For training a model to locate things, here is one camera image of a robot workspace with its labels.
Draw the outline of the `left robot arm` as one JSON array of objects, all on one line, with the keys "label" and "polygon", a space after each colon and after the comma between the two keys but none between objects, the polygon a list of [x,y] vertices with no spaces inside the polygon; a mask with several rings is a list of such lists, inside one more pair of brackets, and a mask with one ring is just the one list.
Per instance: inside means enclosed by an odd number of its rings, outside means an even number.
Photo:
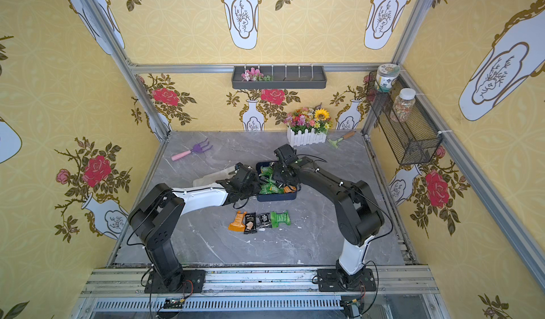
[{"label": "left robot arm", "polygon": [[204,281],[201,272],[183,271],[171,237],[183,215],[204,208],[221,207],[247,200],[260,191],[258,172],[238,163],[234,176],[215,181],[207,186],[170,188],[167,184],[155,185],[128,216],[133,233],[153,264],[152,280],[161,282],[170,292]]}]

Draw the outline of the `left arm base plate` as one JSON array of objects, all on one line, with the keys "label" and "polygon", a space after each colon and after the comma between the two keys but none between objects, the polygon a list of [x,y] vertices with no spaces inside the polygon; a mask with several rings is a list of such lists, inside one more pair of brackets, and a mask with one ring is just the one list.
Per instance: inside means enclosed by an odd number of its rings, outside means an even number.
[{"label": "left arm base plate", "polygon": [[206,272],[201,269],[184,270],[172,278],[163,279],[152,271],[145,283],[144,293],[201,293],[204,287]]}]

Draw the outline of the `dark blue storage box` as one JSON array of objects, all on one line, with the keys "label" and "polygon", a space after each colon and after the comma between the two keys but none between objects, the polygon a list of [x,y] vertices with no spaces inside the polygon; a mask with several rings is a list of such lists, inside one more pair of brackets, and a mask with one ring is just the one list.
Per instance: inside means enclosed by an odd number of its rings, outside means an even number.
[{"label": "dark blue storage box", "polygon": [[284,188],[286,187],[286,185],[272,180],[274,164],[274,161],[262,161],[255,166],[260,176],[261,187],[261,190],[259,191],[259,194],[256,198],[260,202],[295,200],[297,198],[297,192],[285,194]]}]

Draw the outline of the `orange cookie packet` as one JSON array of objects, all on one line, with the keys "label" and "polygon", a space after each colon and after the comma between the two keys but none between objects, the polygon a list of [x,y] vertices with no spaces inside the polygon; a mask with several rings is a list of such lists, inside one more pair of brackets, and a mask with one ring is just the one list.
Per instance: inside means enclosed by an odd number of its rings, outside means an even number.
[{"label": "orange cookie packet", "polygon": [[233,232],[244,232],[246,225],[244,224],[246,212],[238,211],[234,221],[229,224],[228,229]]}]

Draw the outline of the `green cookie packet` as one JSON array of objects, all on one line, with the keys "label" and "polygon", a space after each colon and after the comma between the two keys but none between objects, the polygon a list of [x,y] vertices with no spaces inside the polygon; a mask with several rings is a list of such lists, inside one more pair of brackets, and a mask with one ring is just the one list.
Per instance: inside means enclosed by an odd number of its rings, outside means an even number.
[{"label": "green cookie packet", "polygon": [[291,225],[291,219],[287,211],[283,213],[271,212],[271,226],[278,228],[280,224]]}]

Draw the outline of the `black cookie packet with picture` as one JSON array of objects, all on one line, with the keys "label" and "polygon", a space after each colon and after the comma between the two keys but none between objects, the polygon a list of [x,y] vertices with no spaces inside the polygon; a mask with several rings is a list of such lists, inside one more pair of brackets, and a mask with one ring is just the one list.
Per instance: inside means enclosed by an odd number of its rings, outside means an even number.
[{"label": "black cookie packet with picture", "polygon": [[244,234],[254,234],[257,233],[257,227],[256,227],[256,214],[255,213],[246,213],[244,215]]}]

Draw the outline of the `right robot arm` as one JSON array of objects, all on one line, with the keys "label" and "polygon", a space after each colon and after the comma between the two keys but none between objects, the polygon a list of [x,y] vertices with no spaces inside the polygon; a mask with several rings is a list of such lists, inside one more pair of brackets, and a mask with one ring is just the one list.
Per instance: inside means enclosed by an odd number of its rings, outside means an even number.
[{"label": "right robot arm", "polygon": [[344,239],[337,267],[341,276],[354,279],[366,267],[369,245],[385,222],[369,185],[364,181],[343,180],[329,173],[310,157],[300,156],[289,144],[277,148],[274,153],[278,159],[273,167],[275,181],[308,186],[332,202]]}]

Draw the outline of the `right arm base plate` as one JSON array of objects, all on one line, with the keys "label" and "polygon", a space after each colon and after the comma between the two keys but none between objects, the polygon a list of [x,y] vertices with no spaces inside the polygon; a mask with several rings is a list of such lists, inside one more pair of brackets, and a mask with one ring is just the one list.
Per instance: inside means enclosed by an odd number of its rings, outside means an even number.
[{"label": "right arm base plate", "polygon": [[320,292],[377,290],[375,275],[367,268],[354,275],[348,275],[343,269],[318,269],[312,283],[319,287]]}]

